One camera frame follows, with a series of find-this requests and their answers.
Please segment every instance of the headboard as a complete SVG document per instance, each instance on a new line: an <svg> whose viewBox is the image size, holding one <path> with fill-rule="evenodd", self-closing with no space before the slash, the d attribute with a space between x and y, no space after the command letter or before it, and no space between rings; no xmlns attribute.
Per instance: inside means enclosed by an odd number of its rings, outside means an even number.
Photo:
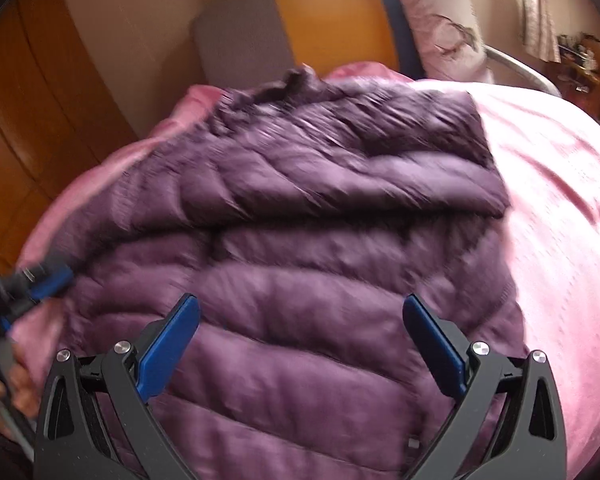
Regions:
<svg viewBox="0 0 600 480"><path fill-rule="evenodd" d="M377 61L425 76L400 0L218 0L194 24L209 83L249 88L308 64Z"/></svg>

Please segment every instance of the blue gripper pad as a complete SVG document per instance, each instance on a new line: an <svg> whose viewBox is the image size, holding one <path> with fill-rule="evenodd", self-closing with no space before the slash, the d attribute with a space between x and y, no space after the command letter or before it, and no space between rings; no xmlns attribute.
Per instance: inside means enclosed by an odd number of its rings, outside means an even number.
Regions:
<svg viewBox="0 0 600 480"><path fill-rule="evenodd" d="M462 339L464 336L458 327L449 321L439 320L414 294L404 300L402 321L440 392L455 400L462 399L466 393L465 360L449 341L440 324L445 325L445 328L455 329L456 338L459 335ZM466 338L464 340L466 351L469 341Z"/></svg>
<svg viewBox="0 0 600 480"><path fill-rule="evenodd" d="M138 363L136 387L144 402L165 389L199 325L198 298L185 294L164 320L160 332Z"/></svg>
<svg viewBox="0 0 600 480"><path fill-rule="evenodd" d="M38 283L29 290L29 297L35 301L42 301L49 296L57 294L65 288L74 278L74 272L68 266L62 266L42 283Z"/></svg>

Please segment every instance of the pillow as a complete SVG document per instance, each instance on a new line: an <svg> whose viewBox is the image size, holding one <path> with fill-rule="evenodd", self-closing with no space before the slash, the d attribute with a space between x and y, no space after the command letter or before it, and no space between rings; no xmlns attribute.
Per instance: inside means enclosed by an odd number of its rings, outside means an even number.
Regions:
<svg viewBox="0 0 600 480"><path fill-rule="evenodd" d="M427 77L493 83L471 0L400 0Z"/></svg>

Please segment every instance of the pink blanket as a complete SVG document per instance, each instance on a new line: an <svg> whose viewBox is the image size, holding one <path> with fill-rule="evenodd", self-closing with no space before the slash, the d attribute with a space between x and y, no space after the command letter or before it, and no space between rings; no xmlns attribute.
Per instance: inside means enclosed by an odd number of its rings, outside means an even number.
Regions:
<svg viewBox="0 0 600 480"><path fill-rule="evenodd" d="M342 67L330 77L369 75L405 79L374 63ZM574 478L600 446L600 127L570 103L532 90L432 80L411 85L464 89L482 115L512 199L502 236L525 315L526 343L551 361ZM150 138L75 180L40 220L19 263L39 260L69 213L158 143L199 121L221 95L218 88L193 86ZM62 329L61 309L61 301L48 301L13 330L41 386Z"/></svg>

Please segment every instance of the purple down jacket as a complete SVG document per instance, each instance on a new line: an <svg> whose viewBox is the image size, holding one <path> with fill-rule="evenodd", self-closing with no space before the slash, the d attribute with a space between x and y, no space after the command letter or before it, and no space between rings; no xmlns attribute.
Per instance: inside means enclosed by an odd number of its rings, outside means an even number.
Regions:
<svg viewBox="0 0 600 480"><path fill-rule="evenodd" d="M469 94L290 72L232 92L67 219L60 345L106 352L191 292L202 324L152 407L202 480L398 478L450 409L405 295L525 354L507 205Z"/></svg>

